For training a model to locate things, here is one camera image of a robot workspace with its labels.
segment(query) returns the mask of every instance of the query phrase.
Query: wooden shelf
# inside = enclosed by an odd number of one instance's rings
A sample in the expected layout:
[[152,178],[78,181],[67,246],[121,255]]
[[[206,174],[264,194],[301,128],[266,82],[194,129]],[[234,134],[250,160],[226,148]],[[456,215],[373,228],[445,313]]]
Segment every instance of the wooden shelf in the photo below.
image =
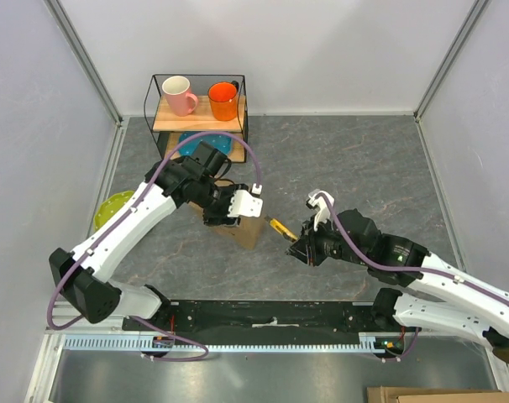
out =
[[165,97],[161,97],[160,105],[155,115],[154,131],[156,132],[185,132],[203,130],[223,130],[226,132],[241,132],[245,118],[245,96],[239,97],[239,125],[238,119],[221,122],[213,117],[210,100],[207,95],[198,96],[198,106],[195,112],[187,116],[176,116],[169,107]]
[[[167,148],[165,155],[167,155],[180,141],[180,136],[183,132],[172,132],[169,133],[169,139],[167,141]],[[234,135],[241,138],[241,133],[234,133]],[[178,158],[180,153],[176,152],[172,155],[172,158]],[[232,142],[232,149],[228,153],[228,157],[232,162],[245,162],[245,148],[237,141]]]

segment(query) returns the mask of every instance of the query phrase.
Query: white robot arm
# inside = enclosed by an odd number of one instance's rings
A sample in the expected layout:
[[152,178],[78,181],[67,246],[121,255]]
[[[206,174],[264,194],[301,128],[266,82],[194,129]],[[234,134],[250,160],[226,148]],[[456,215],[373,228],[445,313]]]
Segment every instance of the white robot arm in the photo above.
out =
[[244,184],[215,184],[213,177],[226,161],[226,155],[200,143],[192,156],[170,161],[155,183],[149,184],[156,164],[130,201],[99,231],[70,253],[58,248],[50,256],[57,285],[73,270],[61,294],[90,323],[112,314],[151,318],[165,300],[161,293],[149,285],[134,287],[110,279],[124,256],[155,224],[185,202],[202,207],[204,223],[210,226],[233,226],[240,216],[261,213],[261,186],[249,192]]
[[492,348],[509,363],[509,292],[456,269],[409,239],[382,233],[357,210],[337,214],[325,191],[311,192],[307,205],[317,213],[303,223],[288,254],[314,266],[327,257],[362,264],[384,283],[436,296],[444,302],[384,288],[372,314],[381,326],[396,322],[461,336]]

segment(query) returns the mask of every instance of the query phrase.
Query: cardboard box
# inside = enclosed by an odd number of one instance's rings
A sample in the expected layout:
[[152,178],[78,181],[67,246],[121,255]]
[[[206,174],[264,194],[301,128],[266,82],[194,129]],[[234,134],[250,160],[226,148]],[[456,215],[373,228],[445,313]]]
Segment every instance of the cardboard box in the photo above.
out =
[[[228,185],[227,181],[216,181],[218,185]],[[202,209],[196,204],[189,203],[191,207],[202,217]],[[254,249],[258,238],[262,234],[266,223],[264,210],[260,217],[241,217],[237,227],[212,227],[212,230],[225,238],[230,238],[246,249]]]
[[[480,394],[498,393],[499,390],[471,390],[471,389],[422,389],[422,388],[391,388],[381,386],[378,388],[367,388],[366,393],[368,395],[369,403],[461,403],[460,400],[455,400],[454,397],[458,397],[472,394],[477,396]],[[422,398],[430,398],[431,400],[418,400]],[[478,400],[482,402],[494,402],[496,399],[491,399],[491,396],[485,396],[485,400]]]
[[509,403],[509,393],[401,396],[398,403]]

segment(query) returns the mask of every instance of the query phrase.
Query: metal bar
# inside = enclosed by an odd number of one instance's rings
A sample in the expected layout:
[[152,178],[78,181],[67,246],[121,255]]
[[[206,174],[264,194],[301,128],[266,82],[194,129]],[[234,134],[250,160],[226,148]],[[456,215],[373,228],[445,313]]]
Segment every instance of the metal bar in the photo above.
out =
[[459,52],[462,50],[465,42],[470,36],[471,31],[475,27],[476,22],[479,20],[479,17],[482,15],[489,2],[490,0],[475,0],[471,6],[470,11],[465,17],[464,23],[456,34],[453,43],[450,45],[447,54],[441,62],[441,65],[436,71],[436,74],[433,76],[433,79],[430,82],[428,89],[424,93],[424,96],[422,96],[422,100],[419,102],[417,110],[414,113],[416,118],[421,118],[424,115],[428,105],[438,92],[438,89],[441,87],[443,80],[445,79],[454,61],[458,57]]
[[102,78],[97,73],[96,67],[92,63],[90,55],[85,50],[85,47],[77,35],[76,29],[68,18],[64,7],[62,7],[60,0],[44,0],[44,2],[47,8],[50,10],[51,15],[55,19],[57,25],[59,26],[60,31],[66,38],[66,41],[73,50],[77,60],[79,60],[79,63],[81,64],[82,69],[85,71],[85,74],[87,74],[88,79],[94,88],[96,88],[97,94],[102,100],[103,105],[107,109],[108,113],[111,115],[111,118],[113,118],[117,124],[120,124],[122,122],[122,115],[114,104],[114,101],[107,91],[105,84],[103,84]]
[[497,388],[502,392],[509,392],[509,365],[498,359],[488,349],[486,350],[486,357],[488,358]]
[[146,116],[146,103],[148,101],[148,95],[150,94],[150,89],[152,88],[152,80],[150,80],[150,84],[148,85],[148,90],[146,91],[146,97],[144,97],[144,102],[143,102],[143,115],[144,115],[144,121],[146,122],[146,126],[148,126],[148,130],[150,131],[150,134],[152,134],[153,132],[153,129],[150,127],[150,123],[148,122],[148,116]]
[[[189,345],[172,347],[153,343],[154,335],[137,332],[125,334],[66,334],[64,350],[81,351],[202,351]],[[384,353],[375,348],[375,337],[359,336],[359,344],[311,344],[311,345],[207,345],[211,353]]]
[[64,345],[64,335],[46,334],[39,351],[33,376],[30,380],[25,403],[38,403],[48,401],[57,368],[60,362],[60,354]]
[[[109,197],[111,191],[111,185],[113,184],[114,171],[117,168],[118,159],[120,158],[120,151],[122,150],[123,140],[126,137],[126,130],[128,129],[129,118],[124,119],[120,126],[114,133],[113,142],[111,143],[111,149],[109,150],[109,156],[107,164],[105,165],[105,171],[102,176],[102,183],[100,184],[99,191],[97,193],[96,204],[92,216],[96,214],[102,203]],[[94,233],[94,220],[90,220],[90,227],[88,228],[87,236]]]
[[224,76],[228,76],[228,77],[245,77],[245,74],[228,74],[228,73],[220,73],[220,74],[206,74],[206,73],[199,73],[199,74],[193,74],[193,73],[185,73],[185,72],[176,72],[176,73],[155,73],[154,75],[152,76],[167,76],[167,77],[172,77],[172,76],[190,76],[190,77],[204,77],[204,76],[209,76],[209,77],[224,77]]
[[454,231],[454,220],[452,218],[452,214],[450,213],[447,197],[445,196],[441,181],[438,178],[438,172],[436,171],[435,164],[433,163],[432,156],[430,155],[428,143],[422,131],[421,120],[416,119],[415,123],[417,124],[417,130],[419,132],[419,138],[421,139],[422,149],[424,150],[424,156],[426,157],[428,169],[430,170],[430,175],[432,176],[433,187],[436,191],[436,194],[438,195],[441,213],[443,214],[443,219],[447,226],[447,233],[449,233],[449,241],[453,247],[454,257],[456,258],[456,265],[460,270],[466,271],[458,239],[456,238],[456,232]]
[[161,87],[160,87],[160,85],[157,83],[157,75],[156,75],[156,74],[154,74],[152,77],[154,78],[155,87],[157,88],[157,93],[158,93],[158,94],[160,94],[160,101],[161,101],[161,96],[163,95],[163,94],[161,93],[161,89],[162,89],[162,88],[161,88]]

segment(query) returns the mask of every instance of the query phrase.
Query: green plate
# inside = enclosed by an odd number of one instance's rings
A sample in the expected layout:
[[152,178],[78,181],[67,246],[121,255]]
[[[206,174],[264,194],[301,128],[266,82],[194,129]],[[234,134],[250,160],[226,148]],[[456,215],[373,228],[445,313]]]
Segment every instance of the green plate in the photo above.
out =
[[94,231],[103,227],[128,202],[134,193],[134,191],[123,191],[122,193],[112,195],[104,201],[94,216]]

